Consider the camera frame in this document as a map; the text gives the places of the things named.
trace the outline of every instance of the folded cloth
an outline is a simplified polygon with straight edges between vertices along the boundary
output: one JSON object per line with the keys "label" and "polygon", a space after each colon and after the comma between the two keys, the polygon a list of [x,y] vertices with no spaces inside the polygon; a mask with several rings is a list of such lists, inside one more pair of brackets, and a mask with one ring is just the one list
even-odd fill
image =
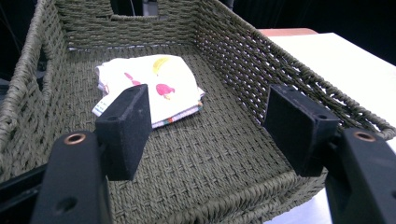
{"label": "folded cloth", "polygon": [[205,95],[183,59],[173,55],[113,59],[95,69],[103,99],[92,112],[101,116],[108,106],[132,86],[148,84],[152,128],[191,115],[202,108]]}

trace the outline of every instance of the basket bottom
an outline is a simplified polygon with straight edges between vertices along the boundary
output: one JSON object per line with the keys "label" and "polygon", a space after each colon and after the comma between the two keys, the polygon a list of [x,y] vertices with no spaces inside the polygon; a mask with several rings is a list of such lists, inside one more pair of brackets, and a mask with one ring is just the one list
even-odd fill
{"label": "basket bottom", "polygon": [[116,222],[263,222],[322,188],[323,177],[294,174],[269,134],[195,46],[70,52],[68,106],[73,112],[67,130],[94,129],[91,110],[101,98],[95,66],[160,53],[184,59],[206,92],[204,108],[155,130],[134,181],[109,184]]}

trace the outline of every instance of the woven basket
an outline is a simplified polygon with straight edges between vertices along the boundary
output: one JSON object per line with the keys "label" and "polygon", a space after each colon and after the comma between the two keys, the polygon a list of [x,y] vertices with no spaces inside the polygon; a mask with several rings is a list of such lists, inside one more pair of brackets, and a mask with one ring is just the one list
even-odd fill
{"label": "woven basket", "polygon": [[395,135],[220,2],[158,2],[159,16],[125,17],[109,0],[39,1],[1,106],[1,181],[47,162],[62,133],[94,129],[93,69],[116,57],[181,56],[207,94],[203,111],[151,134],[134,181],[109,183],[115,222],[261,223],[315,195],[324,175],[296,176],[261,126],[270,83],[327,106],[341,128]]}

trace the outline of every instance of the woven texture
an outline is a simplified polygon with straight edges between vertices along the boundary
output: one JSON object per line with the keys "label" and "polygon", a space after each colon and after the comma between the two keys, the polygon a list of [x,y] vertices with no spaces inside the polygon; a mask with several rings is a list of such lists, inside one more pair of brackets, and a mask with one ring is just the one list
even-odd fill
{"label": "woven texture", "polygon": [[[109,1],[39,1],[0,114],[0,180],[47,161],[60,134],[93,130],[95,66],[116,57],[182,57],[207,92],[204,109],[154,131],[134,181],[109,183],[116,223],[262,223],[323,186],[296,176],[261,127],[270,83],[332,110],[341,128],[395,129],[217,1],[159,0],[159,17],[112,15]],[[43,49],[44,88],[35,82]]]}

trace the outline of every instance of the wicker basket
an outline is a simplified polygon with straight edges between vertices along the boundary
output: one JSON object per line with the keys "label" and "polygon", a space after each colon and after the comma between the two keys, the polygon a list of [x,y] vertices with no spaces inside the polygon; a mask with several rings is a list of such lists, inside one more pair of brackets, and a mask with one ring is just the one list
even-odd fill
{"label": "wicker basket", "polygon": [[1,106],[1,181],[45,163],[60,134],[93,130],[93,68],[116,57],[181,56],[207,92],[203,111],[151,134],[134,181],[109,183],[116,222],[261,223],[315,195],[324,175],[296,176],[261,126],[270,83],[327,106],[342,128],[395,135],[220,2],[158,2],[158,17],[125,17],[109,0],[39,1]]}

